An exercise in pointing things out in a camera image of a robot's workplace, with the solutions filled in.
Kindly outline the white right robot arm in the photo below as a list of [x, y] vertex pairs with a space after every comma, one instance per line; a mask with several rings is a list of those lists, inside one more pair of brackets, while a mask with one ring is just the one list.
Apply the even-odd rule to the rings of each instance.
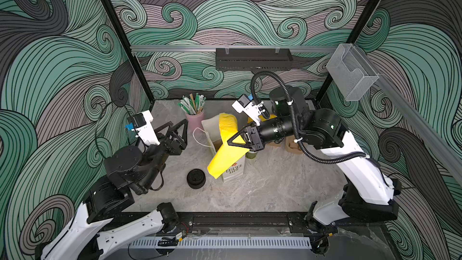
[[[321, 225], [346, 218], [366, 223], [396, 220], [399, 206], [393, 198], [401, 192], [400, 181], [382, 173], [380, 165], [363, 152], [347, 124], [333, 110], [315, 109], [304, 99], [301, 89], [287, 89], [292, 105], [281, 87], [274, 89], [270, 93], [274, 118], [268, 120], [260, 118], [266, 111], [263, 103], [257, 103], [252, 96], [239, 97], [232, 107], [248, 115], [251, 123], [228, 139], [228, 145], [257, 152], [268, 143], [294, 136], [295, 144], [305, 143], [321, 151], [325, 157], [314, 160], [337, 165], [348, 181], [337, 195], [313, 203], [309, 217]], [[290, 107], [294, 108], [298, 130], [292, 127]]]

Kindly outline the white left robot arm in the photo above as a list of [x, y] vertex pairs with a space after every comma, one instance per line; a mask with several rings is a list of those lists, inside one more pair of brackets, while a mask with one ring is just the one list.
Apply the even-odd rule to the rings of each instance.
[[77, 212], [53, 240], [35, 250], [37, 260], [103, 260], [117, 249], [146, 235], [171, 232], [179, 222], [173, 205], [160, 203], [145, 216], [104, 231], [103, 228], [132, 204], [134, 195], [152, 190], [156, 177], [162, 176], [171, 155], [187, 147], [188, 120], [167, 122], [151, 134], [165, 130], [160, 144], [145, 151], [128, 145], [104, 160], [106, 175], [99, 178], [83, 197]]

